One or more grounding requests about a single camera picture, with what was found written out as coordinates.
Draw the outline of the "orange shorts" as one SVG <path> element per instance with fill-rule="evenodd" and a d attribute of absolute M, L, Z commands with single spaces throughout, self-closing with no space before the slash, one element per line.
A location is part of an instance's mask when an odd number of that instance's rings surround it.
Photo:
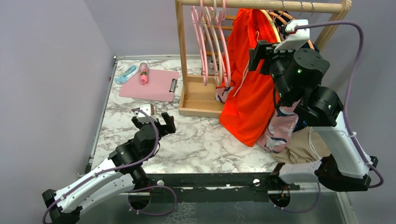
<path fill-rule="evenodd" d="M 231 90 L 219 122 L 248 147 L 253 147 L 263 134 L 274 112 L 271 78 L 259 69 L 248 70 L 249 50 L 262 40 L 279 42 L 267 16 L 259 9 L 239 9 L 227 39 Z"/>

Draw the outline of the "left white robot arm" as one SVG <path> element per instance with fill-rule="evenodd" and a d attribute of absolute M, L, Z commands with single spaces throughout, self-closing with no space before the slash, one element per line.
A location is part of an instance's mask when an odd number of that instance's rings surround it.
<path fill-rule="evenodd" d="M 162 125 L 142 110 L 134 111 L 142 114 L 146 121 L 132 118 L 138 128 L 132 139 L 118 145 L 95 169 L 69 186 L 43 192 L 47 209 L 42 223 L 49 217 L 53 224 L 75 224 L 82 214 L 112 196 L 153 189 L 142 164 L 154 156 L 162 137 L 176 132 L 174 117 L 163 112 L 165 123 Z"/>

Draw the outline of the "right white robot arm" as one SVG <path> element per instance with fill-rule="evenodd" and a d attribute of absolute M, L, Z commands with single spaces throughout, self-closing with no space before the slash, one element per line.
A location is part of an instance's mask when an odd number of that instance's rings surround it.
<path fill-rule="evenodd" d="M 338 192 L 367 191 L 369 172 L 378 159 L 360 153 L 345 123 L 344 106 L 337 93 L 321 85 L 330 67 L 308 48 L 279 50 L 277 43 L 259 41 L 249 50 L 249 70 L 270 75 L 279 96 L 275 107 L 296 104 L 294 113 L 323 139 L 330 155 L 305 164 L 280 163 L 270 176 L 272 188 L 296 182 L 317 182 Z"/>

